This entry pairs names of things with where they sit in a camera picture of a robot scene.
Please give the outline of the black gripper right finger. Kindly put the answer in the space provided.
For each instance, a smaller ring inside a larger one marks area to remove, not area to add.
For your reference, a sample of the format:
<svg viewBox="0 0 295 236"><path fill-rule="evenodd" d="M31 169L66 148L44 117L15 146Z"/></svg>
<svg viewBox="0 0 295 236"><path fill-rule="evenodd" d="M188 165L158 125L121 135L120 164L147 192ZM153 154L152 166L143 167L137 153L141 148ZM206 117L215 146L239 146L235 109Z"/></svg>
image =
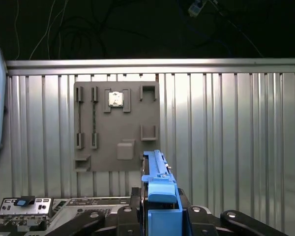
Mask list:
<svg viewBox="0 0 295 236"><path fill-rule="evenodd" d="M224 211L217 217L204 206L191 205L181 188L178 192L183 209L184 236L286 236L237 210Z"/></svg>

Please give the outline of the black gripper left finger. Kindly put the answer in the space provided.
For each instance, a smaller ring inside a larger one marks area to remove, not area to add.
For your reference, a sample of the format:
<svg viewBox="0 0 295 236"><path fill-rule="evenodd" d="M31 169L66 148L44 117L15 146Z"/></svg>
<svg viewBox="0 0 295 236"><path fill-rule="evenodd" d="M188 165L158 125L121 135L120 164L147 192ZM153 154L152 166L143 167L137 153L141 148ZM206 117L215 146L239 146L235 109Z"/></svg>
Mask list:
<svg viewBox="0 0 295 236"><path fill-rule="evenodd" d="M141 189L129 197L65 200L46 230L48 236L139 236Z"/></svg>

